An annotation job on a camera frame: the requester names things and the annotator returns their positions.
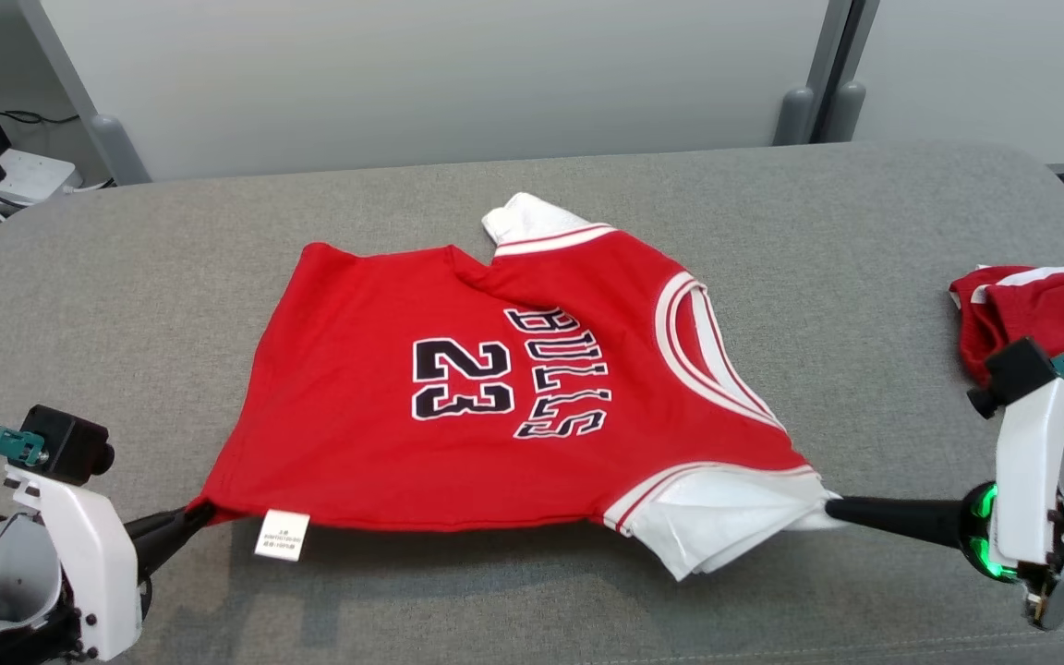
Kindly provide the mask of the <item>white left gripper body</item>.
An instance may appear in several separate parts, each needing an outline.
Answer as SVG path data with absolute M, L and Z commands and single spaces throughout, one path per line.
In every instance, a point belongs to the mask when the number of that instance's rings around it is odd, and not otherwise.
M 6 465 L 16 481 L 13 501 L 41 518 L 54 546 L 62 580 L 70 585 L 80 610 L 80 639 L 107 661 L 135 645 L 142 635 L 137 555 L 121 517 L 106 497 L 41 475 Z

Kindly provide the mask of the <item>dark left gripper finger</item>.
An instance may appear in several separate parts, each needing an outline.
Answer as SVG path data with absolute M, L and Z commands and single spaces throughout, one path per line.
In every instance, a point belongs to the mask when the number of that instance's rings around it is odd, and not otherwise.
M 149 514 L 124 523 L 137 556 L 172 556 L 216 514 L 211 502 Z
M 181 551 L 207 519 L 135 519 L 132 525 L 137 581 L 144 582 Z

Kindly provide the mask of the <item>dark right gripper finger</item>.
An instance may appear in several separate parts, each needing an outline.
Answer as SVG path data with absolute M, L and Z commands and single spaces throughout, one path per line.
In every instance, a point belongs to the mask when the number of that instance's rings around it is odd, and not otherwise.
M 959 549 L 966 543 L 959 510 L 826 510 L 844 523 Z
M 861 526 L 943 526 L 957 522 L 962 501 L 850 496 L 825 502 L 825 513 Z

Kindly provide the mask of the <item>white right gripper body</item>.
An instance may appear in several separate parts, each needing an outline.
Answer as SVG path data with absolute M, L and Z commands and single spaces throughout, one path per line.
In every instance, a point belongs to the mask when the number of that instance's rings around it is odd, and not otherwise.
M 994 476 L 967 493 L 960 508 L 960 550 L 976 572 L 1013 584 L 1027 565 L 1046 565 L 1053 551 L 1051 511 L 1064 454 L 1064 380 L 1005 403 L 988 388 L 968 400 L 988 419 L 1002 411 Z

